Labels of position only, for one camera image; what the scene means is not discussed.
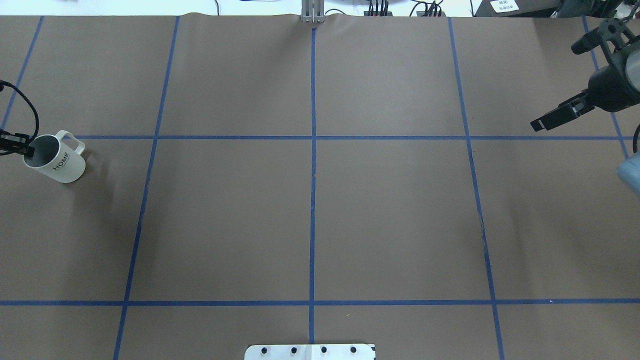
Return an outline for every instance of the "white mug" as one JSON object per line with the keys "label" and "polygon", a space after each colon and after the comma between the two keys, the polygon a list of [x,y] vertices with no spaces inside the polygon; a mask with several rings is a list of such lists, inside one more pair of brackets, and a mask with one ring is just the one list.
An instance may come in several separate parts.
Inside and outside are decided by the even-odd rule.
{"label": "white mug", "polygon": [[[62,142],[65,136],[77,142],[75,150]],[[60,130],[55,135],[40,135],[33,139],[29,146],[34,148],[33,157],[23,156],[24,164],[51,179],[71,183],[84,173],[86,163],[81,156],[84,143],[66,130]]]}

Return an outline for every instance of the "white bracket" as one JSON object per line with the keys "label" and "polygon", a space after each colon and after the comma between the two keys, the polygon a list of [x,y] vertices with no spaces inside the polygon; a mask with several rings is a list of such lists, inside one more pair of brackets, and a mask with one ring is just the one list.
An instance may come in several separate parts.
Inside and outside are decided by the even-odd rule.
{"label": "white bracket", "polygon": [[371,344],[253,345],[244,360],[376,360]]}
{"label": "white bracket", "polygon": [[324,0],[302,0],[302,22],[324,22]]}

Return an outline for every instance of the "white label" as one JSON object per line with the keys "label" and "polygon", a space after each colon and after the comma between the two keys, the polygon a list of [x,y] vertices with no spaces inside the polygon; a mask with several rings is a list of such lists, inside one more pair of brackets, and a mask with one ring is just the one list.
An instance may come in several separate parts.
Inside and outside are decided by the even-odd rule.
{"label": "white label", "polygon": [[515,0],[495,0],[491,2],[491,6],[497,13],[514,12],[520,9]]}

